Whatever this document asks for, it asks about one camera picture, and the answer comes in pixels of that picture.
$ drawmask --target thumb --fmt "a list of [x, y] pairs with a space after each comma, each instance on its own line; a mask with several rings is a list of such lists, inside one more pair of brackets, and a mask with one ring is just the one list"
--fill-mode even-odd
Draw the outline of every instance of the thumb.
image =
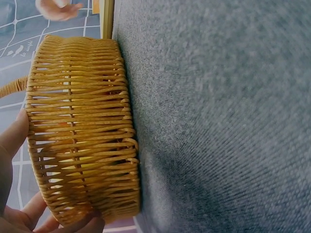
[[23, 145], [28, 128], [27, 113], [25, 109], [22, 109], [13, 124], [0, 135], [0, 155], [7, 155], [12, 159]]

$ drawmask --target woven rattan basket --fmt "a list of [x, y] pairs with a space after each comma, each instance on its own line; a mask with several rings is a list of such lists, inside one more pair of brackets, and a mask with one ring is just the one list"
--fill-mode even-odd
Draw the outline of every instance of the woven rattan basket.
[[99, 210], [106, 223], [139, 212], [137, 142], [118, 44], [46, 36], [26, 89], [28, 148], [42, 196], [62, 225]]

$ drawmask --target wooden frame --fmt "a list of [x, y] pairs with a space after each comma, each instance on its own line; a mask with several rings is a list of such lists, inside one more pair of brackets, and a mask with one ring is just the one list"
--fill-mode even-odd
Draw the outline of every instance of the wooden frame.
[[99, 0], [102, 39], [112, 37], [114, 5], [114, 0]]

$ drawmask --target blurred hand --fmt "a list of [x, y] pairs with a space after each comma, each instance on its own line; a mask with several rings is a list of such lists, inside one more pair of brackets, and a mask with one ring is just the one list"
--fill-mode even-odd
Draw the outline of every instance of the blurred hand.
[[0, 232], [102, 233], [104, 220], [96, 213], [60, 229], [57, 220], [50, 216], [41, 227], [35, 229], [46, 209], [40, 193], [37, 193], [21, 211], [6, 206], [12, 185], [12, 158], [26, 139], [28, 125], [26, 111], [22, 110], [16, 121], [0, 135]]
[[35, 6], [46, 19], [65, 21], [78, 15], [82, 4], [69, 4], [69, 0], [35, 0]]

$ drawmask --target fingertip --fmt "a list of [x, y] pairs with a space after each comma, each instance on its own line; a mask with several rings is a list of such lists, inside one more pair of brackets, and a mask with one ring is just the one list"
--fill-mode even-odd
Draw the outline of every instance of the fingertip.
[[83, 7], [82, 3], [75, 4], [76, 8], [81, 9]]

